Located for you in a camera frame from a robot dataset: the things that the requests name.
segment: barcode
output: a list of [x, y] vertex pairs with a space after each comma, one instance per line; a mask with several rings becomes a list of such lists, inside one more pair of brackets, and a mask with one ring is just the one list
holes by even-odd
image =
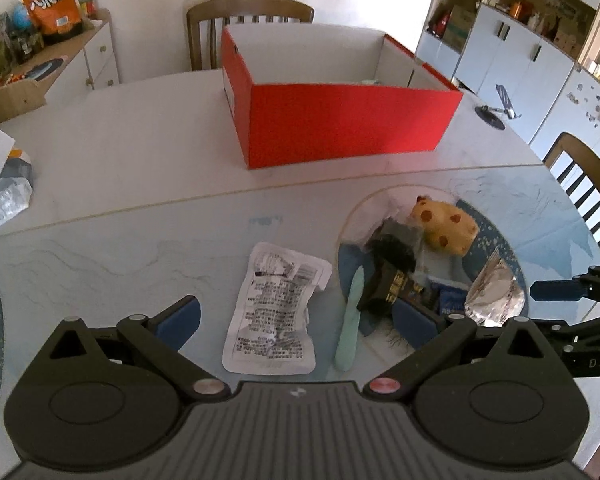
[[307, 285], [313, 281], [316, 272], [317, 270], [311, 266], [301, 265], [294, 276], [294, 283], [297, 283], [298, 285]]

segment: marble table surface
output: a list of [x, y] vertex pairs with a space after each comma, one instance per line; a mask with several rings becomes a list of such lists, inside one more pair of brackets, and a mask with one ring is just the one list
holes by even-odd
[[[81, 316], [92, 327], [113, 326], [129, 314], [151, 316], [195, 294], [202, 304], [202, 323], [181, 353], [235, 388], [250, 377], [224, 370], [222, 345], [254, 244], [264, 240], [319, 256], [337, 269], [347, 218], [378, 190], [428, 187], [465, 200], [513, 247], [527, 286], [600, 265], [600, 251], [585, 223], [544, 166], [358, 175], [287, 186], [282, 185], [289, 184], [285, 179], [277, 182], [265, 189], [219, 192], [0, 236], [5, 340], [0, 475], [17, 460], [2, 423], [4, 401], [63, 317]], [[54, 218], [75, 214], [77, 209]], [[314, 294], [309, 313], [317, 366], [295, 379], [363, 384], [389, 367], [391, 356], [374, 351], [360, 335], [354, 367], [343, 374], [331, 365], [344, 314], [337, 275], [325, 291]], [[529, 313], [574, 323], [600, 314], [600, 308], [589, 300], [531, 300]], [[575, 457], [584, 467], [600, 444], [600, 378], [576, 382], [590, 407], [589, 429]]]
[[92, 92], [3, 123], [34, 165], [26, 215], [0, 234], [85, 216], [220, 193], [375, 174], [532, 166], [516, 133], [485, 124], [466, 94], [438, 147], [248, 171], [222, 86], [222, 72], [169, 75]]

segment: wooden chair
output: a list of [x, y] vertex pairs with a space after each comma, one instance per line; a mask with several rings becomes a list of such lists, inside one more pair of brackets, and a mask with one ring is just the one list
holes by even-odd
[[284, 22], [291, 18], [302, 23], [311, 23], [314, 20], [314, 10], [295, 0], [209, 0], [197, 4], [187, 11], [187, 36], [192, 70], [202, 70], [200, 23], [209, 22], [211, 68], [218, 68], [216, 20], [222, 19], [224, 27], [229, 24], [230, 17], [236, 16], [238, 23], [244, 23], [245, 16], [252, 16], [253, 23], [258, 23], [260, 16], [266, 16], [268, 23], [273, 22], [275, 17]]
[[[571, 196], [578, 186], [582, 184], [585, 178], [591, 181], [591, 186], [587, 189], [584, 194], [577, 199], [574, 204], [576, 209], [579, 209], [591, 196], [594, 190], [600, 193], [600, 159], [590, 149], [589, 146], [584, 144], [581, 140], [572, 136], [568, 133], [562, 133], [558, 139], [554, 142], [548, 155], [544, 158], [544, 164], [546, 167], [551, 169], [561, 154], [566, 153], [571, 157], [571, 162], [565, 168], [565, 170], [558, 176], [557, 180], [559, 184], [562, 184], [568, 174], [573, 171], [577, 166], [582, 170], [582, 174], [565, 190], [568, 196]], [[600, 200], [598, 200], [584, 215], [584, 221], [588, 221], [596, 211], [600, 208]], [[600, 229], [600, 221], [595, 224], [590, 230], [591, 234], [595, 235]]]

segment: mint green knife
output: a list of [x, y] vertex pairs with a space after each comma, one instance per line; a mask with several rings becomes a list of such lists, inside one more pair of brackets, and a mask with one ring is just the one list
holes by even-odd
[[358, 342], [358, 326], [360, 325], [360, 311], [358, 302], [362, 297], [362, 290], [365, 288], [365, 270], [362, 266], [358, 267], [351, 281], [349, 289], [349, 299], [344, 311], [344, 322], [340, 332], [340, 340], [336, 349], [336, 357], [333, 363], [338, 370], [346, 372], [353, 366], [353, 359], [356, 357], [356, 345]]

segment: red box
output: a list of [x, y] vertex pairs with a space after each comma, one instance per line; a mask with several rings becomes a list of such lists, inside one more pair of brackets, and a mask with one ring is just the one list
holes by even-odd
[[221, 50], [250, 169], [433, 150], [462, 98], [394, 38], [368, 28], [229, 25]]

